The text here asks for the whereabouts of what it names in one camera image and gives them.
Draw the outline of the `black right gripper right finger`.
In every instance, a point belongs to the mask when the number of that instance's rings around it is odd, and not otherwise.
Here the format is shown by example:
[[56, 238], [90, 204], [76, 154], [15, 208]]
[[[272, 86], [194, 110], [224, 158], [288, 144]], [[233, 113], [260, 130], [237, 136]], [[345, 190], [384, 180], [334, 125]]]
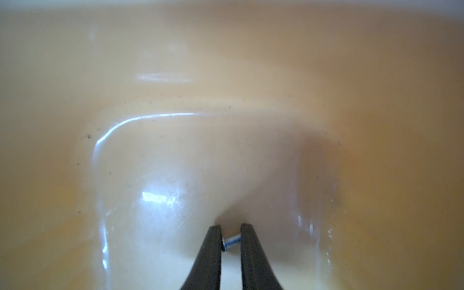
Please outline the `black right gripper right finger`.
[[283, 290], [251, 224], [240, 226], [243, 290]]

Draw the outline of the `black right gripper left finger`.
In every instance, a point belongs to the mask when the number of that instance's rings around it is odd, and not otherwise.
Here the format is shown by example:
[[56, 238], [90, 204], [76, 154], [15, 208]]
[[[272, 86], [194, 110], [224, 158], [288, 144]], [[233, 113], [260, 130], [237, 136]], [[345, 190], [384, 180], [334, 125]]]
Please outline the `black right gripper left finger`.
[[181, 290], [219, 290], [221, 287], [221, 226], [209, 228]]

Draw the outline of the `yellow plastic storage box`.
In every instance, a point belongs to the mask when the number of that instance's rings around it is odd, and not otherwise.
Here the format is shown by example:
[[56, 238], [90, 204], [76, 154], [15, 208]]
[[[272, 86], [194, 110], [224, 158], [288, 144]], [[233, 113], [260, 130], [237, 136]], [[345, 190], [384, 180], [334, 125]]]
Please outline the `yellow plastic storage box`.
[[464, 20], [1, 9], [1, 288], [177, 290], [210, 226], [286, 290], [464, 287]]

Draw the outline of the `short silver screw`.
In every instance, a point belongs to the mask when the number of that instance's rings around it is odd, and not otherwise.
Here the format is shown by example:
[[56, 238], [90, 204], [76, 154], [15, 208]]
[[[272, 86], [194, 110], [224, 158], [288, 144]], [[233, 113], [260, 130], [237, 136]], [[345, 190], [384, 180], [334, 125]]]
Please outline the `short silver screw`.
[[227, 252], [229, 249], [240, 244], [241, 234], [235, 234], [229, 237], [222, 237], [222, 251]]

